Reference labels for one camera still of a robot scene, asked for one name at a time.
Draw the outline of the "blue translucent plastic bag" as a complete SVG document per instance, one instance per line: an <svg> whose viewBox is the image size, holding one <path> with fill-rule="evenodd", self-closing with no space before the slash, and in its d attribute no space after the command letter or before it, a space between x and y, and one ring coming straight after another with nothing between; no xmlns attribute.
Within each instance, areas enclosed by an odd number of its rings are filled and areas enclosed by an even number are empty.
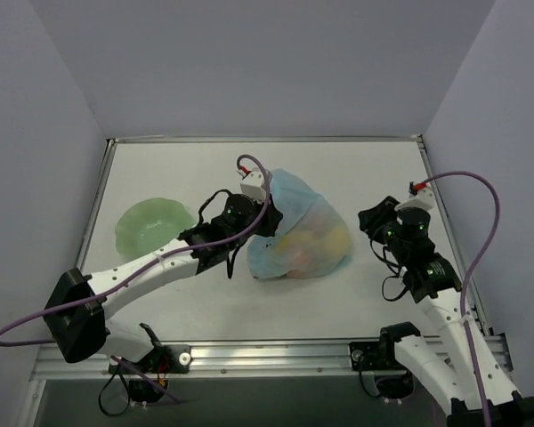
<svg viewBox="0 0 534 427"><path fill-rule="evenodd" d="M347 227L320 193L299 177L274 169L271 196L275 207L283 213L283 220L274 237L255 236L248 243L247 266L255 279L324 277L351 260L353 244L351 252L340 261L314 253L321 235L336 225Z"/></svg>

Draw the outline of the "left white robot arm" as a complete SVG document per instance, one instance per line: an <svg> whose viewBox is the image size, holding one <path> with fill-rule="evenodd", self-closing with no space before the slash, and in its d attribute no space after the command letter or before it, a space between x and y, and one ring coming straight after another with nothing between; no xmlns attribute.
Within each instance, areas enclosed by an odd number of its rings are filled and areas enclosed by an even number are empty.
<svg viewBox="0 0 534 427"><path fill-rule="evenodd" d="M130 361L142 373L155 371L164 350L156 334L145 323L119 324L117 312L162 286L232 265L249 238L274 237L282 219L272 200L230 194L218 216L198 221L152 253L105 271L64 272L44 315L63 358L77 363L104 354Z"/></svg>

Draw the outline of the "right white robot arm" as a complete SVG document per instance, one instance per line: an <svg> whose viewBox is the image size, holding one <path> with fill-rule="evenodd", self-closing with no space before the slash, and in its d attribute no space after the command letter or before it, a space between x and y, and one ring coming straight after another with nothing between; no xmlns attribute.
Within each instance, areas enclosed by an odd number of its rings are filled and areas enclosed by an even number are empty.
<svg viewBox="0 0 534 427"><path fill-rule="evenodd" d="M500 367L461 298L465 289L429 238L428 207L386 197L359 212L360 230L392 254L402 283L426 315L449 359L443 361L411 323L385 326L377 356L401 365L426 388L448 426L534 426L534 398L524 397Z"/></svg>

